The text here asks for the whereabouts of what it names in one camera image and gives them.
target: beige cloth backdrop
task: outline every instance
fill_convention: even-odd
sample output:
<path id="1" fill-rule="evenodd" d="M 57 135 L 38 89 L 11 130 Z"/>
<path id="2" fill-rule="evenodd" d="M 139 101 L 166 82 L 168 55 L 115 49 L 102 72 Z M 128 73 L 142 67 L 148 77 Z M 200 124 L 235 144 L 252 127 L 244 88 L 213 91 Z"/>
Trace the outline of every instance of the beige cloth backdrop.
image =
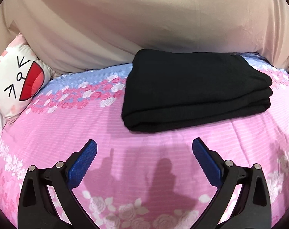
<path id="1" fill-rule="evenodd" d="M 258 52 L 289 70 L 285 0 L 4 0 L 0 52 L 19 31 L 58 74 L 128 63 L 142 48 Z"/>

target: metal pin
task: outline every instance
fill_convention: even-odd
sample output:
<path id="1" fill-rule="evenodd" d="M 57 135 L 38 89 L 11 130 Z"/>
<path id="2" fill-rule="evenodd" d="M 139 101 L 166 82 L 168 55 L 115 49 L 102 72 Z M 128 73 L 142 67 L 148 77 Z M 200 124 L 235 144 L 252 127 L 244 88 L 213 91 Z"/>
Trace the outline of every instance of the metal pin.
<path id="1" fill-rule="evenodd" d="M 64 166 L 64 163 L 63 162 L 57 162 L 56 164 L 55 164 L 55 166 L 57 167 L 57 168 L 62 168 L 63 166 Z"/>
<path id="2" fill-rule="evenodd" d="M 261 165 L 260 164 L 255 164 L 254 167 L 255 167 L 255 169 L 261 169 Z"/>
<path id="3" fill-rule="evenodd" d="M 34 165 L 31 165 L 30 167 L 29 167 L 29 171 L 34 171 L 35 170 L 35 166 Z"/>
<path id="4" fill-rule="evenodd" d="M 228 167 L 232 167 L 234 165 L 234 162 L 231 161 L 231 160 L 226 160 L 225 161 L 225 164 L 228 166 Z"/>

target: striped pink fabric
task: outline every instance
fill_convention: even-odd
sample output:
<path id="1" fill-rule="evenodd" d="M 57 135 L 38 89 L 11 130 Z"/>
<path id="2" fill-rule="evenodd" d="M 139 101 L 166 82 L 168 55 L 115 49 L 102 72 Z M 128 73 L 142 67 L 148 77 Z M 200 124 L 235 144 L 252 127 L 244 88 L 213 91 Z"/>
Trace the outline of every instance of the striped pink fabric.
<path id="1" fill-rule="evenodd" d="M 81 108 L 25 112 L 4 128 L 0 140 L 0 207 L 17 226 L 28 166 L 51 167 L 94 139 L 98 154 L 74 193 L 101 229 L 189 229 L 216 191 L 191 151 L 192 141 L 201 137 L 223 159 L 262 165 L 275 224 L 289 207 L 289 85 L 277 84 L 270 75 L 276 85 L 266 112 L 157 134 L 135 134 L 124 127 L 122 95 L 107 106 L 94 98 Z M 50 192 L 60 217 L 68 221 Z M 229 218 L 237 195 L 238 189 L 222 221 Z"/>

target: folded black clothing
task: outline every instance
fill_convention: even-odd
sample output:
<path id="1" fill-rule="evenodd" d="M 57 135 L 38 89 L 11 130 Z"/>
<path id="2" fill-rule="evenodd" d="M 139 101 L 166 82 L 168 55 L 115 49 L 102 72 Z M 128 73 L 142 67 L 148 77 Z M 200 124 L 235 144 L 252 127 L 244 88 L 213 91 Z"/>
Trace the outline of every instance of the folded black clothing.
<path id="1" fill-rule="evenodd" d="M 266 111 L 271 78 L 230 53 L 140 50 L 122 108 L 131 131 L 160 132 Z"/>

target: white cushion with cartoon face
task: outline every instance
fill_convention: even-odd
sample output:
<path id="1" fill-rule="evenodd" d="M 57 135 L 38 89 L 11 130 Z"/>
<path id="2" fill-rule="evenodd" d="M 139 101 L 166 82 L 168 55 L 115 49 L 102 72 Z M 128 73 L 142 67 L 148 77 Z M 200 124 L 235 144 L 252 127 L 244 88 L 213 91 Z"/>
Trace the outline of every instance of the white cushion with cartoon face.
<path id="1" fill-rule="evenodd" d="M 19 117 L 53 75 L 19 34 L 0 56 L 0 112 L 8 123 Z"/>

